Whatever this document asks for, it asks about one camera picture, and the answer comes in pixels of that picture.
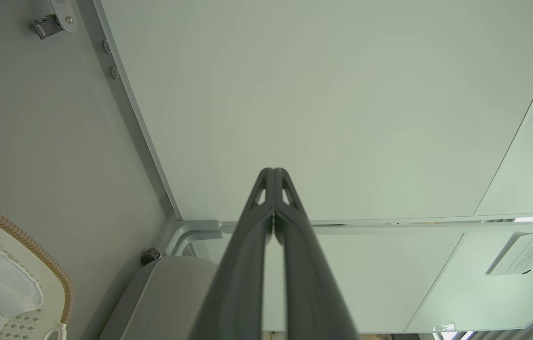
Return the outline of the white woven laundry basket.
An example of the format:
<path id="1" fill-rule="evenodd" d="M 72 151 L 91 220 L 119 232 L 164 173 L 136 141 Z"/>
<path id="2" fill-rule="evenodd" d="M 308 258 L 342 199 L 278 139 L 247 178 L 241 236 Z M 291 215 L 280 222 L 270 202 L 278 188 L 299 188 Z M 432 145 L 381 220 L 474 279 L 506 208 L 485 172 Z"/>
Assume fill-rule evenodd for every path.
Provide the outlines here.
<path id="1" fill-rule="evenodd" d="M 0 251 L 35 279 L 42 307 L 20 314 L 3 327 L 0 340 L 68 340 L 73 284 L 66 271 L 27 233 L 0 214 Z"/>

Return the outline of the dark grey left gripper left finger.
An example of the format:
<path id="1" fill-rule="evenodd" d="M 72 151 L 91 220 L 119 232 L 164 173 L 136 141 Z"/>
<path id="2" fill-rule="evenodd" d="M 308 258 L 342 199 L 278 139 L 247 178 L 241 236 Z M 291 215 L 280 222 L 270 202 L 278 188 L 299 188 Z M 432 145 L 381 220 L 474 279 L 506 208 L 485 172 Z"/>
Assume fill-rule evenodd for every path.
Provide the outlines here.
<path id="1" fill-rule="evenodd" d="M 265 247 L 273 230 L 274 185 L 274 169 L 263 169 L 188 340 L 262 340 Z"/>

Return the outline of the grey partition corner post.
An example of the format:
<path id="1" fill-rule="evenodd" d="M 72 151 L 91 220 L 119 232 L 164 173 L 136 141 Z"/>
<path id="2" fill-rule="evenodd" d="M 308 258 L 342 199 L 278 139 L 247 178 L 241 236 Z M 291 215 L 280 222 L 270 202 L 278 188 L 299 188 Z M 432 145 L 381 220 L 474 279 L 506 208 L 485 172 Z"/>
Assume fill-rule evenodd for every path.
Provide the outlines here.
<path id="1" fill-rule="evenodd" d="M 183 256 L 185 249 L 195 257 L 196 253 L 192 242 L 199 240 L 221 239 L 224 232 L 219 221 L 177 221 L 174 223 L 173 234 L 160 251 L 160 257 Z"/>

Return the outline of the grey fabric sofa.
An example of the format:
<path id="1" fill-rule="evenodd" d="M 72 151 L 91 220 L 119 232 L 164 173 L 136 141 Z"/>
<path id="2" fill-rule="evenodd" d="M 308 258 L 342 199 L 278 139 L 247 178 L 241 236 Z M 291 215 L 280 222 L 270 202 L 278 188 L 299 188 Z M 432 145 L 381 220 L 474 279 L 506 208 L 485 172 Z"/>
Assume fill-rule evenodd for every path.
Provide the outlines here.
<path id="1" fill-rule="evenodd" d="M 166 256 L 144 265 L 122 293 L 99 340 L 187 340 L 218 265 Z"/>

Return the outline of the white paper wall notice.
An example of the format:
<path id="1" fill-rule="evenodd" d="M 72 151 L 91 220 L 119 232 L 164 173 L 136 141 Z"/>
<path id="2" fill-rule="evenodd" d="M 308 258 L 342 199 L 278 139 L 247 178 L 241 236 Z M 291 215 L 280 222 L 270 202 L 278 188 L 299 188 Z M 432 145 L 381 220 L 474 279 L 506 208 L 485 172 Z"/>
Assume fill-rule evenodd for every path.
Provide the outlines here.
<path id="1" fill-rule="evenodd" d="M 486 275 L 523 275 L 533 268 L 533 233 L 512 235 L 497 255 Z"/>

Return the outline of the grey partition foot bracket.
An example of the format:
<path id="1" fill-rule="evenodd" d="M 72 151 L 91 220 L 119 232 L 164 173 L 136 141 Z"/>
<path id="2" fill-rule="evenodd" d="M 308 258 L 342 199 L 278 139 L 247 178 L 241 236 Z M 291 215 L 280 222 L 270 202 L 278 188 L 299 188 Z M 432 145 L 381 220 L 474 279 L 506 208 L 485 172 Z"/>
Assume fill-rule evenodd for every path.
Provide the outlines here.
<path id="1" fill-rule="evenodd" d="M 72 6 L 72 0 L 50 0 L 50 3 L 59 27 L 66 32 L 76 32 L 79 23 L 76 18 L 76 11 Z"/>

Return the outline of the small caster wheel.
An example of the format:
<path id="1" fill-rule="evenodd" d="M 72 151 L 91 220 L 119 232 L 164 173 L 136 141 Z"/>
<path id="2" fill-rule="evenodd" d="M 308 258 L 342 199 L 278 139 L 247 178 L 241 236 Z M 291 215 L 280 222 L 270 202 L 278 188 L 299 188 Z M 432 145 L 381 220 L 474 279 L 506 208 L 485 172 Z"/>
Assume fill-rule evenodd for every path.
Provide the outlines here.
<path id="1" fill-rule="evenodd" d="M 145 266 L 150 264 L 153 261 L 156 261 L 160 258 L 161 253 L 158 251 L 158 249 L 155 249 L 153 247 L 147 249 L 143 254 L 141 254 L 141 265 Z"/>
<path id="2" fill-rule="evenodd" d="M 56 14 L 38 18 L 31 23 L 30 27 L 31 32 L 35 33 L 41 40 L 64 31 Z"/>

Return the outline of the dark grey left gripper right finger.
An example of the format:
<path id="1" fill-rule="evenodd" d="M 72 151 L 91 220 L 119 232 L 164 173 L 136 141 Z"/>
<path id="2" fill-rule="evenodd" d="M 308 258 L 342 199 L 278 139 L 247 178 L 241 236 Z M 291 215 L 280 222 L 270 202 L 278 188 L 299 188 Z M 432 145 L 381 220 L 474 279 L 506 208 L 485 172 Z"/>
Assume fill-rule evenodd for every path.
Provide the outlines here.
<path id="1" fill-rule="evenodd" d="M 274 171 L 273 231 L 283 246 L 287 340 L 358 340 L 290 175 Z"/>

